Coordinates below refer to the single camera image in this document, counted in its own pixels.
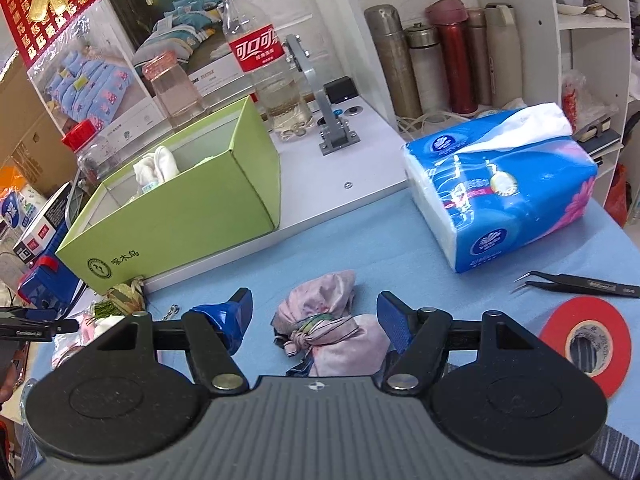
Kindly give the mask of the cola bottle red cap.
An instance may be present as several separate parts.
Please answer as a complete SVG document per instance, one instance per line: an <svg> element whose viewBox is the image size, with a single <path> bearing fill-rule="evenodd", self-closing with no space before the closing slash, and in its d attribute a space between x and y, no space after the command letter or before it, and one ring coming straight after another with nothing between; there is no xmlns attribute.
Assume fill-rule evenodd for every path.
<svg viewBox="0 0 640 480"><path fill-rule="evenodd" d="M267 13L250 0L221 0L222 31L258 103L281 141L300 138L312 122L282 42Z"/></svg>

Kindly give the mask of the red tape roll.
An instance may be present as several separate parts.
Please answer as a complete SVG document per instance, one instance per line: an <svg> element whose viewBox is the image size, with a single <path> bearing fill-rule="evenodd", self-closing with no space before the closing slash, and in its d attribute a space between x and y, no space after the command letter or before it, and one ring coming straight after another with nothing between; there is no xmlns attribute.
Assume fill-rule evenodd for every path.
<svg viewBox="0 0 640 480"><path fill-rule="evenodd" d="M590 296L564 302L539 338L594 380L608 399L623 385L632 356L631 334L609 302Z"/></svg>

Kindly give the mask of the beige thermos flask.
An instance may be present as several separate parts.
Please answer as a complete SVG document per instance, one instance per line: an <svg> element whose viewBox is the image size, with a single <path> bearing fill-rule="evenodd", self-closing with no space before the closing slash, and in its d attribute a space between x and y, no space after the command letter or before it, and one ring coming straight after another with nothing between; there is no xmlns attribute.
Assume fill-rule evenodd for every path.
<svg viewBox="0 0 640 480"><path fill-rule="evenodd" d="M491 99L503 107L523 95L521 40L513 6L485 6Z"/></svg>

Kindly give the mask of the blue tissue pack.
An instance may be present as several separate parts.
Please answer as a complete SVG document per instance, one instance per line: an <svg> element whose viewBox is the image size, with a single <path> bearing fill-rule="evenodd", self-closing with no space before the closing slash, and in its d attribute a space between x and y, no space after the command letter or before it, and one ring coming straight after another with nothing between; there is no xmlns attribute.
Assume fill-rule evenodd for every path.
<svg viewBox="0 0 640 480"><path fill-rule="evenodd" d="M471 119L407 143L414 203L463 273L582 218L597 165L555 103Z"/></svg>

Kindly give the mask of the steel thermos flask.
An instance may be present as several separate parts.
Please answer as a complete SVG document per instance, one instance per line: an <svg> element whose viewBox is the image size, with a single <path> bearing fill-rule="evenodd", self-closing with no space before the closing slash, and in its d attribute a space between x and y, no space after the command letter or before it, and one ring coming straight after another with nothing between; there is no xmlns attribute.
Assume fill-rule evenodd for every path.
<svg viewBox="0 0 640 480"><path fill-rule="evenodd" d="M391 4L364 10L364 18L380 59L395 115L418 118L422 105L399 13Z"/></svg>

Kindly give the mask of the red thermos flask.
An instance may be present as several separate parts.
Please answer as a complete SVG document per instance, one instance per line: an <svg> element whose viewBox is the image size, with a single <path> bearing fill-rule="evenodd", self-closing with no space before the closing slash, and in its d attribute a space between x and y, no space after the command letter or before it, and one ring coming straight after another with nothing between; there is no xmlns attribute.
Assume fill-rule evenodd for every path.
<svg viewBox="0 0 640 480"><path fill-rule="evenodd" d="M451 110L460 115L472 114L477 102L466 50L468 11L461 0L438 0L425 9L425 14L442 45Z"/></svg>

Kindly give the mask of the grey metal bracket stand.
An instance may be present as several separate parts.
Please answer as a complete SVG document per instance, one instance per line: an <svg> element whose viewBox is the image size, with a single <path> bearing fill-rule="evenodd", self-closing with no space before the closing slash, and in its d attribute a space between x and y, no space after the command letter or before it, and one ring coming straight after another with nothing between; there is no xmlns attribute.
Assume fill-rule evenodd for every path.
<svg viewBox="0 0 640 480"><path fill-rule="evenodd" d="M322 155L326 156L358 143L360 137L356 131L352 130L343 119L335 116L326 90L309 61L307 51L300 44L299 36L286 36L284 44L290 52L296 70L304 75L324 119L324 124L320 128L319 144Z"/></svg>

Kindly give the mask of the cardboard sheet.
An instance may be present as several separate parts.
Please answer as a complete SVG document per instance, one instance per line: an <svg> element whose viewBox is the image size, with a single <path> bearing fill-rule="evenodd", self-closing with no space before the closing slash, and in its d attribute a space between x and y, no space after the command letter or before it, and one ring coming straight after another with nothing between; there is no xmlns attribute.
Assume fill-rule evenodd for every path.
<svg viewBox="0 0 640 480"><path fill-rule="evenodd" d="M1 66L1 166L14 167L42 196L70 182L76 158L14 53Z"/></svg>

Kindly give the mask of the black white small box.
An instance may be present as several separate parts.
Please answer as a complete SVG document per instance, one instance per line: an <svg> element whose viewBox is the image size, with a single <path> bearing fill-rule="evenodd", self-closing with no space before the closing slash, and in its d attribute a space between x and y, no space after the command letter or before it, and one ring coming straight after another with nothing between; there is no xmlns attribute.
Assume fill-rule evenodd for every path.
<svg viewBox="0 0 640 480"><path fill-rule="evenodd" d="M13 246L22 263L35 260L52 242L58 231L66 226L65 211L73 183L63 184L40 208Z"/></svg>

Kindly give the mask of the floral white towel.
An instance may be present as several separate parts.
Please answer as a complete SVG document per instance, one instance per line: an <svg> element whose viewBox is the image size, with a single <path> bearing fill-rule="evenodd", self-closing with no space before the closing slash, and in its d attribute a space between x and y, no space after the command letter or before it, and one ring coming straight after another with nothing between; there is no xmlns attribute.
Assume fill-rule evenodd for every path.
<svg viewBox="0 0 640 480"><path fill-rule="evenodd" d="M154 190L178 174L174 155L163 145L143 155L142 159L134 164L134 176L141 194Z"/></svg>

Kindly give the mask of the pink purple cloth bundle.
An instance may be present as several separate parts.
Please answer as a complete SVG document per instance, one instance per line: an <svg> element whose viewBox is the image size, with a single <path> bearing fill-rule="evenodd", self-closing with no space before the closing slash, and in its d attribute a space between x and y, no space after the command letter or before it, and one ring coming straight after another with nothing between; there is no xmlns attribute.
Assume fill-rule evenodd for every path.
<svg viewBox="0 0 640 480"><path fill-rule="evenodd" d="M328 273L298 285L271 320L274 343L290 359L293 377L374 376L390 340L373 314L352 314L356 273Z"/></svg>

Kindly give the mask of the pink lid glass jar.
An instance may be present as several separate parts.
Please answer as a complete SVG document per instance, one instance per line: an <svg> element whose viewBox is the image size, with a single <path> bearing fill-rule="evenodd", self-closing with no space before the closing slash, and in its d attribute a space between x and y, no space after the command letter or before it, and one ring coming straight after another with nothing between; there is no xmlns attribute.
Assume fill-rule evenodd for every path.
<svg viewBox="0 0 640 480"><path fill-rule="evenodd" d="M143 65L142 73L175 131L194 122L205 112L200 92L178 63L174 52L165 51L152 58Z"/></svg>

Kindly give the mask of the green zongzi tassel ornament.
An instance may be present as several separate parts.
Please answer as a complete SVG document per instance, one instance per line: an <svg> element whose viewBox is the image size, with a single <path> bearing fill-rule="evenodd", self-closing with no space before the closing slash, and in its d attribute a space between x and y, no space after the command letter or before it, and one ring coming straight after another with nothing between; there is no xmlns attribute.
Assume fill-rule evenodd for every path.
<svg viewBox="0 0 640 480"><path fill-rule="evenodd" d="M128 316L145 310L142 276L133 278L129 283L120 283L111 287L102 299L88 307L89 316L94 320L110 316Z"/></svg>

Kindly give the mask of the green cardboard box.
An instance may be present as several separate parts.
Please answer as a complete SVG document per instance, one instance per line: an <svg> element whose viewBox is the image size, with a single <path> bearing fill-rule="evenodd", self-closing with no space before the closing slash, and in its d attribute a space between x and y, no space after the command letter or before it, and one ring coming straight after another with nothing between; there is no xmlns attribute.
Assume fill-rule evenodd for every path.
<svg viewBox="0 0 640 480"><path fill-rule="evenodd" d="M143 192L127 165L104 180L58 246L95 292L152 278L275 231L279 153L254 102L236 101L163 140L178 174Z"/></svg>

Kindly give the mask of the black tweezers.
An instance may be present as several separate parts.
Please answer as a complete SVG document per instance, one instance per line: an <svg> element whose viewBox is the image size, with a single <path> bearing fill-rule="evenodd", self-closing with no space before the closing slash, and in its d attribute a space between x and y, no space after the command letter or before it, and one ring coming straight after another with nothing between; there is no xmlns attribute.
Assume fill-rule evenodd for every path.
<svg viewBox="0 0 640 480"><path fill-rule="evenodd" d="M562 292L562 294L640 298L638 285L620 284L578 275L529 271L515 281L518 283L518 289L535 287L549 292Z"/></svg>

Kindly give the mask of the white shelf unit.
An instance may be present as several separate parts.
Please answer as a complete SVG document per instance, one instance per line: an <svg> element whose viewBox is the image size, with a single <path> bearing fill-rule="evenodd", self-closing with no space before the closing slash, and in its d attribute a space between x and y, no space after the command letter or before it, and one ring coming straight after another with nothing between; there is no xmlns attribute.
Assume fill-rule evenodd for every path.
<svg viewBox="0 0 640 480"><path fill-rule="evenodd" d="M622 133L626 122L631 70L628 0L596 0L617 18L559 14L556 0L478 0L514 7L523 63L523 100L527 104L562 102L562 78L578 70L588 88L617 107L611 127Z"/></svg>

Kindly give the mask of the red lid plastic jar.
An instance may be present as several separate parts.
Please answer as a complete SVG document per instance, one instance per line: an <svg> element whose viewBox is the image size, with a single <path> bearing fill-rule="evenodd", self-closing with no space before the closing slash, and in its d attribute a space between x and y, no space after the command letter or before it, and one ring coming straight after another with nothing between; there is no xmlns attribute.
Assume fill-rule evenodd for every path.
<svg viewBox="0 0 640 480"><path fill-rule="evenodd" d="M117 171L122 162L89 119L71 128L62 143L74 153L78 169L94 188Z"/></svg>

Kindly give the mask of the short steel thermos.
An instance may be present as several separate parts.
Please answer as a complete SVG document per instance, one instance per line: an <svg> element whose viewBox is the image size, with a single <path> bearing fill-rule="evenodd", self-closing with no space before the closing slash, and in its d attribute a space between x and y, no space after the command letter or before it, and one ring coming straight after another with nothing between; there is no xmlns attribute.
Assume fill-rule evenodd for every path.
<svg viewBox="0 0 640 480"><path fill-rule="evenodd" d="M424 113L449 110L448 84L437 29L414 23L404 34Z"/></svg>

